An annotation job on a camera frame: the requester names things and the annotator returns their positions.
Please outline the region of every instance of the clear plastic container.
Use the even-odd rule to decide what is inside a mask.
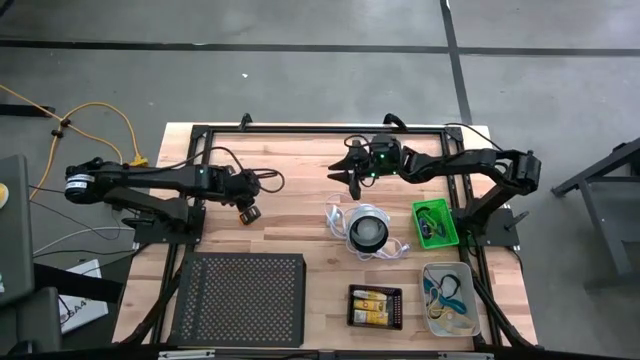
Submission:
[[[452,299],[462,301],[467,307],[467,313],[464,314],[464,316],[468,317],[471,321],[474,321],[476,323],[471,334],[457,335],[450,333],[449,331],[443,329],[437,322],[429,319],[429,317],[427,316],[428,295],[425,293],[422,282],[426,269],[429,269],[429,273],[437,281],[440,281],[440,279],[442,279],[447,274],[455,275],[460,280],[460,289],[458,289],[457,294]],[[451,282],[445,282],[443,287],[451,286],[448,285],[449,283]],[[475,290],[473,290],[473,278],[471,277],[471,269],[467,264],[462,262],[441,262],[426,264],[420,272],[418,284],[420,285],[420,289],[422,290],[420,291],[420,293],[422,294],[422,314],[424,318],[424,326],[427,329],[431,330],[434,335],[443,337],[468,337],[475,336],[480,333],[480,318],[478,316],[478,308],[476,307]]]

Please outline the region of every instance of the green bin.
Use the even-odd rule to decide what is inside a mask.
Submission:
[[[425,239],[422,236],[417,211],[423,207],[429,208],[429,216],[435,222],[444,226],[444,236],[433,234],[431,238],[428,239]],[[445,199],[414,202],[411,205],[411,212],[413,213],[413,220],[416,224],[416,231],[418,232],[418,238],[420,239],[420,245],[422,248],[427,250],[436,249],[445,246],[458,245],[460,243],[456,227],[453,224],[453,219],[451,218],[451,211],[449,211],[449,207],[447,206],[447,201]]]

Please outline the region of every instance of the metal perforated box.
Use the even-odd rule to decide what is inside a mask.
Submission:
[[[299,347],[305,277],[301,254],[187,254],[169,343]]]

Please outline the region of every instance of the gray floor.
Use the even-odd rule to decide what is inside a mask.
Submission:
[[[450,4],[461,46],[640,47],[640,3],[633,0]],[[195,43],[446,45],[443,29],[435,0],[22,0],[0,19],[4,37]],[[558,200],[548,192],[638,137],[640,58],[464,56],[462,67],[474,123],[489,125],[503,147],[534,149],[543,161],[540,190],[512,202],[517,211],[531,211],[519,232],[540,343],[640,357],[640,292],[584,292],[584,281],[613,271],[611,261],[578,194]],[[59,112],[92,100],[118,106],[152,160],[168,121],[239,121],[247,111],[260,122],[370,123],[387,112],[421,124],[460,117],[448,55],[2,48],[0,83]],[[0,102],[17,100],[0,93]],[[130,158],[119,118],[87,110],[75,121],[112,139]],[[54,126],[53,120],[0,121],[0,156],[24,153],[32,184],[44,170]],[[113,159],[103,145],[65,137],[46,186],[62,188],[65,166],[96,155]],[[91,226],[115,223],[103,205],[79,208],[48,193],[36,200]],[[32,210],[36,248],[81,229]],[[86,235],[52,249],[124,249],[125,235],[112,242]],[[80,258],[62,254],[43,262],[68,267]]]

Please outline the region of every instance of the wooden table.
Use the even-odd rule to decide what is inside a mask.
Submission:
[[[167,124],[157,166],[185,158],[192,123]],[[488,135],[484,126],[476,127]],[[462,129],[466,149],[490,147],[478,135]],[[333,193],[348,192],[347,186],[326,178],[327,166],[346,154],[344,134],[216,134],[214,145],[232,149],[247,168],[269,167],[280,170],[287,179],[277,194],[262,192],[256,200],[262,217],[251,226],[238,222],[235,208],[207,203],[203,241],[196,251],[302,253],[307,263],[305,342],[303,348],[362,350],[470,350],[470,338],[440,338],[423,323],[418,274],[427,262],[459,261],[455,247],[424,251],[419,243],[410,204],[414,201],[446,198],[444,177],[425,184],[411,185],[397,177],[376,181],[362,191],[362,202],[375,204],[391,216],[391,236],[411,243],[412,251],[400,260],[362,262],[347,251],[344,241],[332,237],[326,228],[323,204]],[[417,151],[440,155],[439,137],[398,135],[403,145]],[[212,163],[232,164],[223,152],[214,152]],[[472,175],[476,196],[488,191],[493,182],[483,175]],[[277,187],[268,179],[265,187]],[[168,198],[176,192],[153,190],[152,195]],[[459,194],[464,205],[464,196]],[[343,209],[352,203],[336,200]],[[166,245],[151,245],[132,263],[114,341],[129,335],[155,302],[162,279]],[[503,248],[486,248],[494,298],[516,328],[532,343],[535,331],[522,274],[513,254]],[[346,325],[346,296],[349,284],[370,284],[401,288],[404,329],[386,331]],[[479,298],[481,328],[490,339],[486,311]],[[167,307],[163,339],[173,319],[175,296]]]

